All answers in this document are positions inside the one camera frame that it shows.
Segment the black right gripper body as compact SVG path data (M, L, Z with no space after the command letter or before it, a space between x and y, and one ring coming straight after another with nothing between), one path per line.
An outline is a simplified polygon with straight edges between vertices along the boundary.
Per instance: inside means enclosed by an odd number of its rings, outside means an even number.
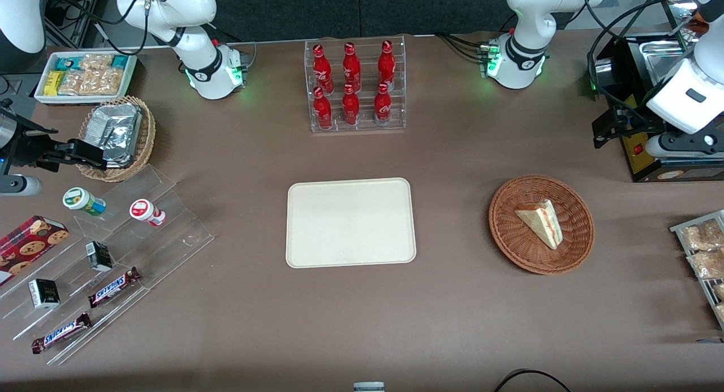
M2 112L2 174L10 173L12 167L58 172L59 165L45 158L47 152L54 151L57 143L50 135L57 132L17 114Z

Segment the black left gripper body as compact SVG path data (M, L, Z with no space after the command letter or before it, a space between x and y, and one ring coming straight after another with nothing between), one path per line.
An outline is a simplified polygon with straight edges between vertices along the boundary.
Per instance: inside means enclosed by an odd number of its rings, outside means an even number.
M660 133L660 118L647 108L614 107L614 140L643 134L644 141Z

